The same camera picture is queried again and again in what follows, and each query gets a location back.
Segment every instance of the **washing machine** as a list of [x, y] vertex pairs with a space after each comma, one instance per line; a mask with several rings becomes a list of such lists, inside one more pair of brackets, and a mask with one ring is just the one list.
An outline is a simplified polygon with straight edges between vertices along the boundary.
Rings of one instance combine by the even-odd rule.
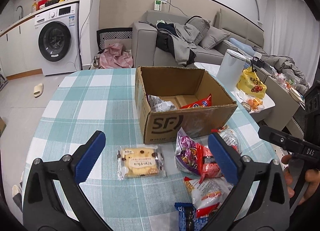
[[50, 9], [35, 17], [43, 75], [79, 71], [79, 4]]

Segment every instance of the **pink cloth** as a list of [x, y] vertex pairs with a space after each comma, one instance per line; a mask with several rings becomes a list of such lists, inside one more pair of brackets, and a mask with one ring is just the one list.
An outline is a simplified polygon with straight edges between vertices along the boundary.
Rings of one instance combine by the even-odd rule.
[[122, 51], [123, 44], [109, 45], [100, 55], [100, 65], [103, 68], [132, 68], [132, 55]]

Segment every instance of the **coffee table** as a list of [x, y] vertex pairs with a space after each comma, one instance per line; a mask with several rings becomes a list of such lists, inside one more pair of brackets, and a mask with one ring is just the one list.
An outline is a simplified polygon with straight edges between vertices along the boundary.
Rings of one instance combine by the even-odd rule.
[[[23, 196], [35, 158], [59, 160], [73, 152], [96, 130], [106, 134], [106, 147], [80, 188], [113, 230], [178, 230], [175, 202], [191, 202], [184, 173], [174, 162], [175, 142], [162, 143], [167, 177], [117, 179], [117, 152], [122, 147], [144, 146], [134, 100], [135, 69], [100, 69], [75, 72], [62, 81], [48, 103], [32, 139], [23, 178]], [[259, 139], [259, 127], [237, 102], [227, 124], [239, 137], [243, 155], [270, 162], [277, 155], [270, 143]], [[207, 136], [195, 141], [207, 144]], [[76, 219], [60, 183], [55, 186], [66, 213]], [[244, 216], [257, 190], [253, 183], [240, 216]]]

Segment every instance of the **white trash can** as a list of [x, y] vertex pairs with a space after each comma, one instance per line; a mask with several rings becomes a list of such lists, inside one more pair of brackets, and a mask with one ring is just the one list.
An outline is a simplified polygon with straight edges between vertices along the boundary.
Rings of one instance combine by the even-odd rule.
[[217, 79], [219, 79], [230, 92], [235, 89], [245, 62], [245, 56], [231, 49], [227, 49], [218, 71]]

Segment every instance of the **faucet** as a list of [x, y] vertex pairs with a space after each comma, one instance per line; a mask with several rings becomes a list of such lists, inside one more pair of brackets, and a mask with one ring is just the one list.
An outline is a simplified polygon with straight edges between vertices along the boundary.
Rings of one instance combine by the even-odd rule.
[[21, 5], [19, 5], [19, 6], [17, 7], [16, 11], [18, 11], [18, 8], [19, 8], [19, 7], [21, 7], [21, 17], [20, 17], [20, 15], [19, 15], [19, 20], [20, 20], [20, 19], [23, 18], [23, 8], [22, 8]]

